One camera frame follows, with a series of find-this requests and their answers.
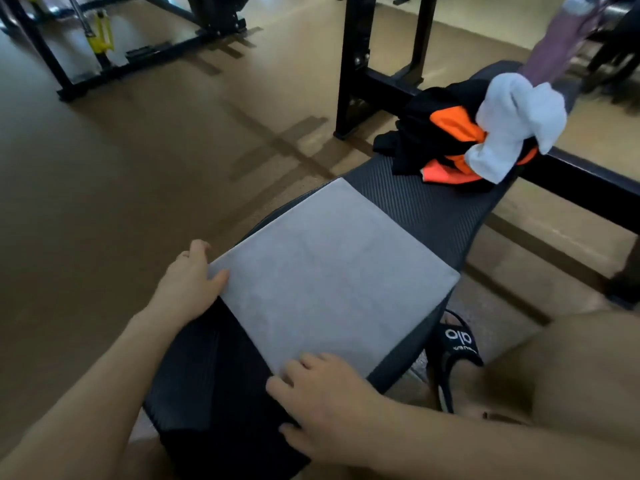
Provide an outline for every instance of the yellow handle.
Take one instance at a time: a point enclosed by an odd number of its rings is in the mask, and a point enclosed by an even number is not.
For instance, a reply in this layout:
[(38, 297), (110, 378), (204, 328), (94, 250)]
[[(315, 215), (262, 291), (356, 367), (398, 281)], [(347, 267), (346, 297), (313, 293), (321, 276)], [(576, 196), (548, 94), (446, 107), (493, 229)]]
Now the yellow handle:
[(98, 11), (95, 14), (95, 25), (98, 34), (87, 37), (89, 45), (95, 54), (102, 54), (107, 50), (113, 50), (113, 34), (111, 33), (111, 22), (105, 12)]

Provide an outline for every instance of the black metal frame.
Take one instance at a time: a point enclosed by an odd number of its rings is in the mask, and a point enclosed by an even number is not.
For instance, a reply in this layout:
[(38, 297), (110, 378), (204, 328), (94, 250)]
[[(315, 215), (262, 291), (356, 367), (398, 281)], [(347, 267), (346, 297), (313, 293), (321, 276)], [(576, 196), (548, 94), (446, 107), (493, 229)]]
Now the black metal frame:
[[(106, 58), (105, 54), (96, 54), (102, 65), (102, 70), (72, 79), (51, 51), (38, 25), (74, 16), (74, 10), (72, 8), (53, 8), (49, 11), (37, 10), (36, 13), (27, 13), (20, 0), (1, 1), (4, 1), (4, 5), (8, 10), (5, 13), (2, 10), (2, 3), (0, 3), (0, 21), (7, 28), (6, 31), (12, 34), (16, 23), (22, 28), (24, 34), (58, 81), (61, 87), (58, 90), (58, 95), (65, 102), (82, 97), (90, 89), (102, 86), (112, 80), (121, 79), (142, 69), (174, 61), (191, 50), (203, 47), (216, 39), (230, 34), (240, 33), (246, 29), (244, 19), (237, 17), (233, 7), (211, 6), (214, 1), (207, 2), (209, 6), (200, 8), (195, 6), (195, 0), (189, 0), (192, 3), (193, 12), (191, 12), (178, 6), (173, 0), (145, 0), (173, 15), (180, 16), (188, 22), (199, 25), (199, 30), (196, 31), (194, 37), (179, 43), (167, 42), (129, 51), (127, 53), (128, 63), (121, 66), (113, 63), (105, 66), (103, 63)], [(130, 0), (92, 0), (81, 4), (80, 8), (82, 12), (85, 12), (126, 1)], [(10, 15), (13, 15), (16, 23), (11, 20)]]
[[(422, 0), (409, 65), (393, 76), (367, 66), (376, 0), (347, 0), (342, 67), (334, 136), (347, 138), (359, 124), (382, 109), (398, 115), (420, 90), (424, 59), (437, 0)], [(580, 207), (640, 234), (640, 183), (595, 163), (553, 148), (532, 160), (521, 177)], [(626, 306), (640, 302), (640, 270), (631, 264), (610, 282), (609, 297)]]

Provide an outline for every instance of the person's right hand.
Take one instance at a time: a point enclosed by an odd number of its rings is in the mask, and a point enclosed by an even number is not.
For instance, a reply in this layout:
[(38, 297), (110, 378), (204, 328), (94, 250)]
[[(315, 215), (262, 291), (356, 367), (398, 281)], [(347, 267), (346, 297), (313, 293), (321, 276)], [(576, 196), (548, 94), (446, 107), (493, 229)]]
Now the person's right hand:
[(287, 443), (312, 460), (368, 466), (395, 402), (332, 354), (289, 361), (285, 379), (269, 378), (267, 392), (301, 427), (280, 427)]

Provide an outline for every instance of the sandal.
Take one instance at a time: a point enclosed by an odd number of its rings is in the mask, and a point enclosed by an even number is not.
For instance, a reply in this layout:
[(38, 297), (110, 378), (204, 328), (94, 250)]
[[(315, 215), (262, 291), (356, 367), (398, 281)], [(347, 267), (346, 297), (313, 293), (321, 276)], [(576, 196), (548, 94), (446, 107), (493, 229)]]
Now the sandal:
[(454, 364), (460, 359), (466, 359), (482, 367), (484, 362), (467, 323), (451, 310), (446, 310), (445, 313), (455, 317), (460, 324), (437, 323), (427, 339), (424, 352), (427, 355), (427, 367), (433, 371), (433, 379), (438, 386), (440, 411), (453, 414), (449, 375)]

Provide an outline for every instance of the floor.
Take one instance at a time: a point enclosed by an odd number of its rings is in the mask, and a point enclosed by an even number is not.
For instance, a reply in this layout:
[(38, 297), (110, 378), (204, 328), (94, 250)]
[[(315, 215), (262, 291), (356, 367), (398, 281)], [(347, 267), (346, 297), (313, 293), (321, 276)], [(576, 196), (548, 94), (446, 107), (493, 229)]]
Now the floor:
[[(29, 47), (0, 34), (0, 456), (116, 338), (190, 239), (208, 240), (219, 255), (270, 211), (367, 160), (332, 138), (344, 7), (252, 0), (245, 39), (71, 105), (57, 101), (55, 81)], [(109, 13), (114, 60), (193, 31), (142, 1)], [(392, 73), (405, 65), (415, 24), (414, 14), (380, 6), (371, 66)], [(47, 37), (77, 73), (92, 62), (76, 25), (50, 27)], [(527, 54), (436, 23), (425, 85)], [(603, 98), (585, 98), (559, 146), (640, 178), (639, 121)], [(379, 114), (358, 137), (371, 142), (392, 125)], [(608, 276), (635, 238), (523, 181), (496, 214)], [(518, 303), (550, 319), (612, 307), (489, 227), (468, 264), (475, 271), (463, 276), (451, 307), (468, 317), (487, 360), (540, 329)], [(517, 299), (498, 296), (485, 279)], [(422, 365), (414, 370), (402, 397), (420, 387)]]

